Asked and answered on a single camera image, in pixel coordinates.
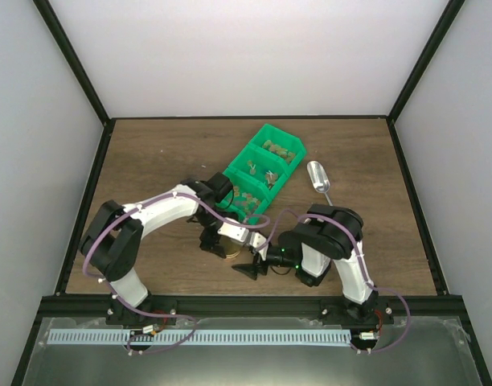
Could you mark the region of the cream jar lid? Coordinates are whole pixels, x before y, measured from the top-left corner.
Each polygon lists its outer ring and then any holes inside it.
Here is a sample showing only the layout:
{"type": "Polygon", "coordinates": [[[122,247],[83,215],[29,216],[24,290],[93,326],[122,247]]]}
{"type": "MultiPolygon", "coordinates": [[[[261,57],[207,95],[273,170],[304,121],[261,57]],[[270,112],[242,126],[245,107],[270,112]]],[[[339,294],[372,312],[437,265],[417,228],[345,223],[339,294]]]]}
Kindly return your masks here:
{"type": "Polygon", "coordinates": [[[233,259],[238,257],[243,249],[242,244],[238,244],[233,239],[226,236],[221,237],[220,243],[223,246],[225,259],[233,259]]]}

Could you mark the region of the green bin with star candies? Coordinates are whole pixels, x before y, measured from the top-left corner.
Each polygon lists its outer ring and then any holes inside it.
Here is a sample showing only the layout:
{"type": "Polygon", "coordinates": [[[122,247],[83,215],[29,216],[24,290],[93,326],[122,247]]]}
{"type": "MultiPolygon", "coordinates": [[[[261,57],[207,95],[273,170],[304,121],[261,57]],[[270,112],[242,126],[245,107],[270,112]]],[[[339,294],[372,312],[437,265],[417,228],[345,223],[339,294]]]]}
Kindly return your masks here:
{"type": "Polygon", "coordinates": [[[268,188],[251,175],[233,167],[227,168],[224,175],[232,183],[232,190],[218,207],[236,213],[240,221],[248,217],[249,224],[256,224],[259,219],[254,215],[262,215],[271,203],[268,188]]]}

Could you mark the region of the silver metal scoop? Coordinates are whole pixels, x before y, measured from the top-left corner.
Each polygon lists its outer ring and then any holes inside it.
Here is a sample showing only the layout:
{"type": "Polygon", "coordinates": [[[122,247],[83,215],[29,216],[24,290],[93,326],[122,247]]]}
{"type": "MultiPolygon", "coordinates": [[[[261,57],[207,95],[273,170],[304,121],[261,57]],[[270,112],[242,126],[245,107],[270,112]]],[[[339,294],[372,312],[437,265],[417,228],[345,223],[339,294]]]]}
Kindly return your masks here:
{"type": "Polygon", "coordinates": [[[333,203],[329,196],[330,180],[323,165],[318,161],[310,161],[306,168],[314,190],[323,194],[327,203],[332,206],[333,203]]]}

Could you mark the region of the green bin with popsicle candies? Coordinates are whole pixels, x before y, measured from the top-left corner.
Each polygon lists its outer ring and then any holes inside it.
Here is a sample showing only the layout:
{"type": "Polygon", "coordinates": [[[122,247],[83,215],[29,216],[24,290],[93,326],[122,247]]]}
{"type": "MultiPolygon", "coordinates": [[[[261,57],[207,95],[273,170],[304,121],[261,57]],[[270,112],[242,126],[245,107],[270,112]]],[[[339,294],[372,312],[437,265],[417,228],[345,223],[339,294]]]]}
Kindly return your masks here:
{"type": "Polygon", "coordinates": [[[296,167],[307,154],[299,137],[270,124],[264,124],[249,142],[282,158],[290,167],[296,167]]]}

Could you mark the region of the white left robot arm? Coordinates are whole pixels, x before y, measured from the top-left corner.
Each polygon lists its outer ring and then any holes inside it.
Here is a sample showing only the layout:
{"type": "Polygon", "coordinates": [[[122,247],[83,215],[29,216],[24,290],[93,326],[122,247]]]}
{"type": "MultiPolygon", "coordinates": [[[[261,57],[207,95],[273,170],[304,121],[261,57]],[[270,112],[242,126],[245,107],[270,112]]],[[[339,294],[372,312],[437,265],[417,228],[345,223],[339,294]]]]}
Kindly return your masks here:
{"type": "Polygon", "coordinates": [[[150,292],[134,268],[141,240],[166,224],[186,218],[203,227],[199,247],[225,258],[225,244],[218,233],[223,222],[209,211],[236,220],[238,216],[216,207],[232,190],[230,179],[217,172],[207,181],[185,179],[170,191],[139,203],[105,202],[80,241],[80,253],[88,259],[83,270],[89,265],[96,268],[113,293],[126,302],[125,316],[137,325],[147,323],[153,315],[153,305],[146,300],[150,292]]]}

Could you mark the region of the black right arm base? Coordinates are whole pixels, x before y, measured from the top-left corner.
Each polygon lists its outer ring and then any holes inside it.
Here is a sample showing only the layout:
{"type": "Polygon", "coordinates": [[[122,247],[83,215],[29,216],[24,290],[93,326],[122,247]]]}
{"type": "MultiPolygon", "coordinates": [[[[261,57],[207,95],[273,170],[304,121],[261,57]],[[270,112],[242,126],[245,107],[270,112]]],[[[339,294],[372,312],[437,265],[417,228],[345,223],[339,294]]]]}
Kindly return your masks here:
{"type": "Polygon", "coordinates": [[[389,304],[384,298],[368,300],[359,305],[343,296],[320,301],[318,317],[329,324],[341,326],[374,326],[381,317],[382,324],[393,324],[394,318],[386,312],[389,304]]]}

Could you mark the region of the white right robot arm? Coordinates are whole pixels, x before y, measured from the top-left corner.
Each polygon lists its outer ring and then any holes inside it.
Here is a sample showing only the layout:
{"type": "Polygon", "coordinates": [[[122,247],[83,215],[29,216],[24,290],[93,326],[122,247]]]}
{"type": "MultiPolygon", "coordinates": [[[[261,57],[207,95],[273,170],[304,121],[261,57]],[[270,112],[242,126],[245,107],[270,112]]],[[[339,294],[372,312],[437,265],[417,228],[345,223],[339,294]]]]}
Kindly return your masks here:
{"type": "Polygon", "coordinates": [[[334,265],[347,317],[363,324],[374,315],[377,295],[363,259],[363,220],[355,211],[315,203],[293,229],[278,236],[276,244],[263,244],[253,245],[261,250],[251,263],[232,268],[252,280],[274,266],[294,269],[303,284],[313,287],[321,284],[334,265]]]}

